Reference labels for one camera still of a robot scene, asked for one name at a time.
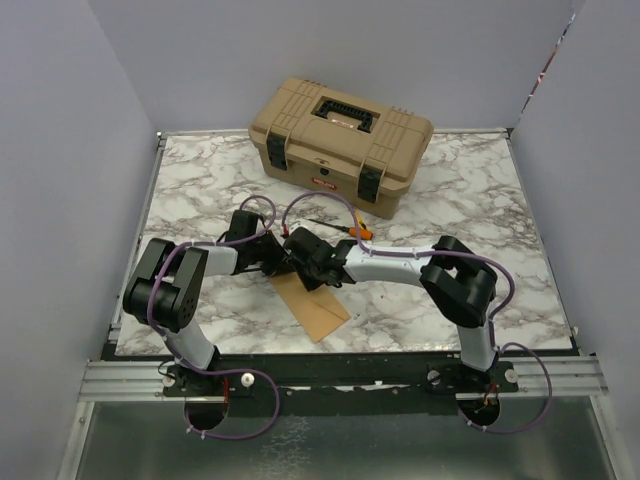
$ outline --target toolbox lid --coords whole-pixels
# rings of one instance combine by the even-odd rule
[[[379,192],[397,196],[413,181],[433,125],[319,83],[288,78],[249,128],[260,148],[267,136],[285,138],[287,160],[330,164],[357,184],[363,171],[379,174]]]

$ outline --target gray wall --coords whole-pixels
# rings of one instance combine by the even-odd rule
[[[640,472],[640,3],[587,0],[513,146],[578,340]]]
[[[512,126],[572,0],[89,0],[162,130],[246,128],[288,75]]]
[[[154,129],[83,0],[0,2],[0,477],[54,478]]]

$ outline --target white marble tabletop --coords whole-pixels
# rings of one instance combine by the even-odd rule
[[[570,348],[567,326],[526,205],[504,134],[436,134],[415,181],[392,220],[363,214],[374,245],[431,246],[454,235],[475,253],[504,264],[515,276],[511,305],[496,317],[498,343]],[[304,192],[265,175],[246,134],[173,136],[167,140],[141,251],[149,239],[216,239],[250,194],[269,196],[279,213]],[[251,205],[263,213],[268,210]],[[314,197],[293,218],[347,224],[344,206]],[[302,220],[330,243],[345,234]],[[499,296],[507,284],[500,279]],[[223,353],[316,353],[455,350],[456,328],[424,290],[366,282],[333,289],[352,318],[319,343],[303,328],[260,273],[206,278],[196,319]],[[167,353],[149,327],[124,314],[118,355]]]

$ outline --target toolbox latch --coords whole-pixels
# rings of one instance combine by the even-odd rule
[[[358,198],[365,202],[376,203],[381,177],[381,172],[363,166],[358,179]]]
[[[269,133],[269,135],[267,135],[267,154],[269,155],[269,161],[272,166],[280,170],[287,169],[287,159],[284,155],[284,144],[286,141],[287,138],[282,135],[275,133]]]

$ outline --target brown cardboard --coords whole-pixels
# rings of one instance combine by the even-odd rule
[[[351,318],[328,287],[307,292],[297,273],[278,275],[269,280],[313,343]]]

